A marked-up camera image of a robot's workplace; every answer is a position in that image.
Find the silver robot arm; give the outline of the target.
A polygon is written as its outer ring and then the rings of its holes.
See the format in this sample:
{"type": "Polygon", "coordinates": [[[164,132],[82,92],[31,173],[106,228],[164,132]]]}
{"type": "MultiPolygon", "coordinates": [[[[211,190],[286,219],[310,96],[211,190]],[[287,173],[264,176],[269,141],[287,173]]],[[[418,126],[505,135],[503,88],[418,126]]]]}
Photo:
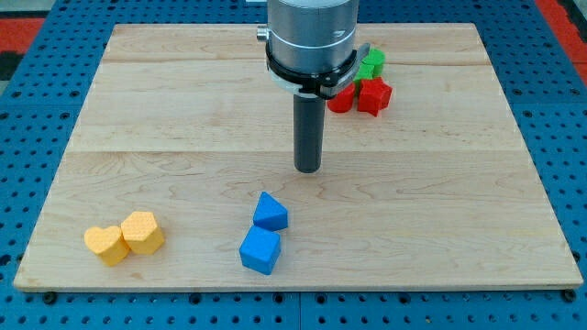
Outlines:
{"type": "Polygon", "coordinates": [[[290,71],[331,72],[353,51],[358,13],[358,0],[268,0],[257,40],[290,71]]]}

